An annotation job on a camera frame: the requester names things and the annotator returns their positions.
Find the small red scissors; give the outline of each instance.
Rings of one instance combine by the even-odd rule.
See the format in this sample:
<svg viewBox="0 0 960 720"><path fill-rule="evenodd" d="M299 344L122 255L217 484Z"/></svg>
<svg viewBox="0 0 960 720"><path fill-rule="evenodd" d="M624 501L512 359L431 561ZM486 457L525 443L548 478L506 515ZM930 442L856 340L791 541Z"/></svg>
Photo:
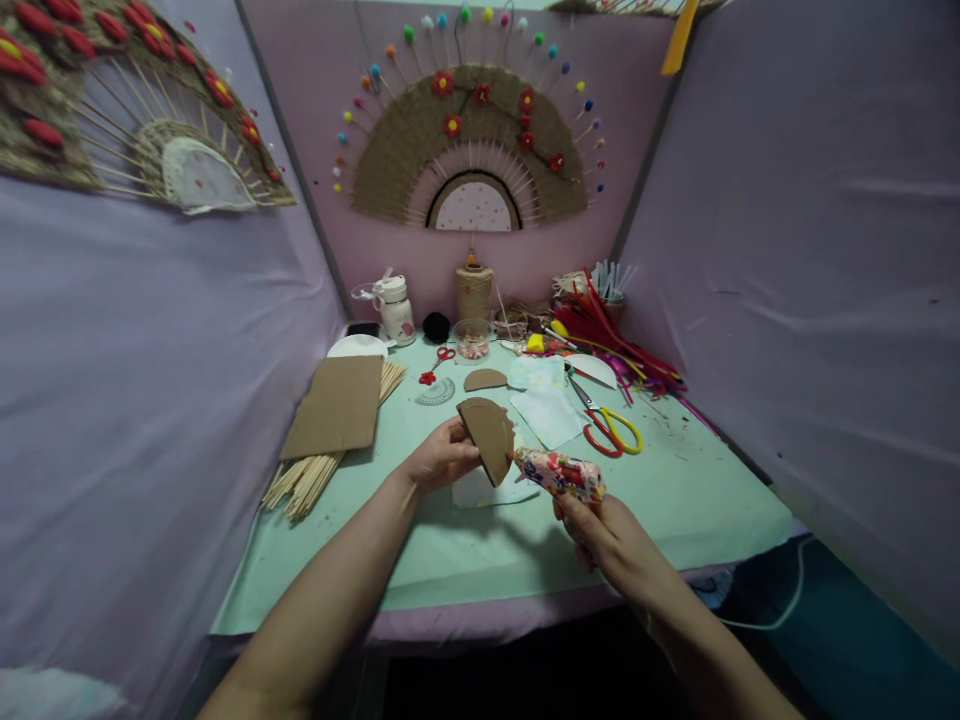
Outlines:
<svg viewBox="0 0 960 720"><path fill-rule="evenodd" d="M446 346L437 348L437 361L433 364L433 367L430 368L428 372L425 372L420 376L421 385L433 385L437 381L437 376L433 374L433 371L440 367L440 363L444 360L453 360L456 357L457 351L453 348L448 348Z"/></svg>

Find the red-handled scissors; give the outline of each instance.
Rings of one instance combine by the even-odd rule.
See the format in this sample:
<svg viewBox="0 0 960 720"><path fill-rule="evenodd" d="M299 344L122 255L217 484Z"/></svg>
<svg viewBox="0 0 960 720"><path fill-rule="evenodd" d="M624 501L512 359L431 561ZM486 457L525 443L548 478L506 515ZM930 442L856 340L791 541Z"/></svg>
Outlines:
<svg viewBox="0 0 960 720"><path fill-rule="evenodd" d="M607 408L602 408L597 405L593 400L590 399L590 396L583 391L583 388L577 385L573 378L570 378L570 384L573 385L573 389L577 392L577 395L580 396L583 404L587 406L587 415L589 415L590 419L593 420L593 424L601 433L603 433L603 436L607 438L607 440L613 443L613 450L603 447L600 443L594 440L593 436L590 435L590 426L584 425L583 436L587 438L588 443L593 445L593 447L607 457L620 457L624 453L636 455L643 450L643 438L640 437L640 432L633 426L632 423L628 422L620 415L617 415L617 413L611 412ZM623 442L623 438L620 437L620 434L613 426L614 420L619 421L625 428L627 428L627 430L633 433L633 437L637 441L636 446L630 447Z"/></svg>

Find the decorative fan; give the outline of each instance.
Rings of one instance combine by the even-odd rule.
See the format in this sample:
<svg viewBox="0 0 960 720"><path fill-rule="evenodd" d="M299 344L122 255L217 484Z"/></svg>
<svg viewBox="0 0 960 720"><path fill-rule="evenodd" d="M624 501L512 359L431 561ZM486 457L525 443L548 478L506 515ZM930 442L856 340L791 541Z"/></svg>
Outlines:
<svg viewBox="0 0 960 720"><path fill-rule="evenodd" d="M345 150L333 168L334 191L346 189L354 209L437 230L508 232L575 215L592 192L603 192L602 184L586 185L604 161L591 159L584 170L584 156L604 146L588 139L600 120L588 117L576 129L593 100L568 123L550 97L582 94L586 84L568 86L570 63L556 61L556 45L543 47L543 33L523 43L526 18L514 26L504 11L497 28L491 8L482 17L471 23L464 7L453 28L443 13L436 23L424 17L427 71L408 25L409 59L389 45L391 77L374 64L361 79L367 99L355 97L344 113L347 128L337 139ZM354 156L358 140L366 142Z"/></svg>
<svg viewBox="0 0 960 720"><path fill-rule="evenodd" d="M229 80L136 0L0 0L0 171L190 214L293 205Z"/></svg>

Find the small cardboard semicircle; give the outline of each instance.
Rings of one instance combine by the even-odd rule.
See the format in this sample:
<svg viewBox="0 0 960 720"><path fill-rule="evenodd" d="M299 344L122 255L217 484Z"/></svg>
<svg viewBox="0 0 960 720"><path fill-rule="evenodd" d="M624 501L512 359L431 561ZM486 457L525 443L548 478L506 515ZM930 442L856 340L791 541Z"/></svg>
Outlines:
<svg viewBox="0 0 960 720"><path fill-rule="evenodd" d="M507 376L502 372L484 368L483 370L474 370L467 375L467 379L463 381L463 389L467 392L473 392L474 390L491 387L505 387L506 384Z"/></svg>
<svg viewBox="0 0 960 720"><path fill-rule="evenodd" d="M506 411L487 398L470 398L457 405L467 434L480 450L480 462L494 487L506 478L513 464L513 423Z"/></svg>

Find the pink wall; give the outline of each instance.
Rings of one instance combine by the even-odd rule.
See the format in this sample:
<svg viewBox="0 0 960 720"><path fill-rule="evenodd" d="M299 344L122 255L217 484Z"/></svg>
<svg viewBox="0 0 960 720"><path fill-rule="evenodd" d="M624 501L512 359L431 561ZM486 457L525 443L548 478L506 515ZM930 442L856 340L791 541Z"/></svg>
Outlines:
<svg viewBox="0 0 960 720"><path fill-rule="evenodd" d="M403 44L403 27L412 25L424 69L432 69L420 18L429 13L436 19L437 13L444 11L452 22L457 8L360 3L373 53L373 58L367 59L352 2L242 0L242 4L343 286L349 292L356 285L373 282L387 266L393 266L408 278L418 319L434 310L454 317L454 268L464 262L469 234L394 225L354 212L348 194L333 192L332 168L341 153L337 133L347 132L354 155L364 139L361 131L343 121L344 110L353 109L353 96L362 92L359 64L379 63L391 87L395 91L402 88L383 49L395 44L405 73L408 77L415 74L412 54ZM473 10L468 43L470 58L476 62L481 40L477 21L482 9ZM584 100L592 98L596 103L593 117L603 121L597 137L606 140L602 151L593 150L588 140L579 145L590 148L585 154L588 166L601 157L607 163L603 171L588 176L595 180L591 187L601 178L606 186L590 210L520 233L477 234L478 258L497 273L503 295L534 300L549 295L554 275L592 266L613 245L667 87L659 69L672 21L584 16L571 20L548 12L518 16L530 22L522 40L524 48L532 44L535 32L545 35L541 57L531 63L527 77L532 76L534 83L539 79L546 48L556 43L560 53L552 62L559 67L568 60L573 70L558 83L551 98L570 121ZM488 58L499 32L496 23L487 28ZM515 58L520 57L517 47L514 45L511 53ZM515 71L521 69L521 63L513 65ZM578 80L587 84L582 95L573 91ZM581 118L578 129L586 126ZM350 301L348 310L358 317L375 315L369 303Z"/></svg>

